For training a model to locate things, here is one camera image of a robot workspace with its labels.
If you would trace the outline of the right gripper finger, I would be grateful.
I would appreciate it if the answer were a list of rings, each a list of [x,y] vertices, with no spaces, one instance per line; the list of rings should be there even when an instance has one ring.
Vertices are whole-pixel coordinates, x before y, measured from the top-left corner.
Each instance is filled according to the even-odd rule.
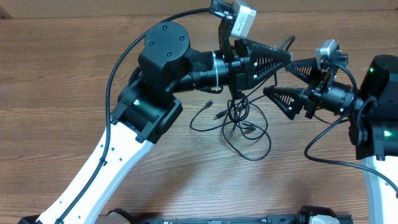
[[[320,76],[316,58],[306,58],[302,60],[294,60],[286,65],[285,70],[290,72],[301,81],[309,84],[311,81]]]
[[[263,89],[263,94],[274,102],[286,117],[291,120],[303,108],[304,93],[304,88],[265,87]]]

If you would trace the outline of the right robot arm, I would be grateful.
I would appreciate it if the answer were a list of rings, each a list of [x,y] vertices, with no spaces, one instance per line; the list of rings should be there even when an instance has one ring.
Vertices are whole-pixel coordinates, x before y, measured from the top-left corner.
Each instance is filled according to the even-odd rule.
[[[370,223],[397,223],[397,56],[375,56],[361,85],[347,64],[346,54],[296,60],[285,69],[307,88],[269,87],[263,92],[289,119],[301,110],[309,119],[327,110],[338,118],[331,128],[349,122],[348,136],[360,163],[317,162],[361,169]]]

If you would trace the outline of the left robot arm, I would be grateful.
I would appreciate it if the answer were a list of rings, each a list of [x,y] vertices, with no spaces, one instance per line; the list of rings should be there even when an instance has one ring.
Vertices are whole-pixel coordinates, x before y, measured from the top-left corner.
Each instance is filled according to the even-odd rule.
[[[126,174],[165,134],[183,110],[180,91],[228,86],[234,100],[291,61],[288,51],[243,36],[230,44],[233,22],[220,24],[220,49],[199,52],[187,30],[168,18],[140,36],[138,67],[106,107],[106,128],[67,189],[39,215],[22,223],[94,223]]]

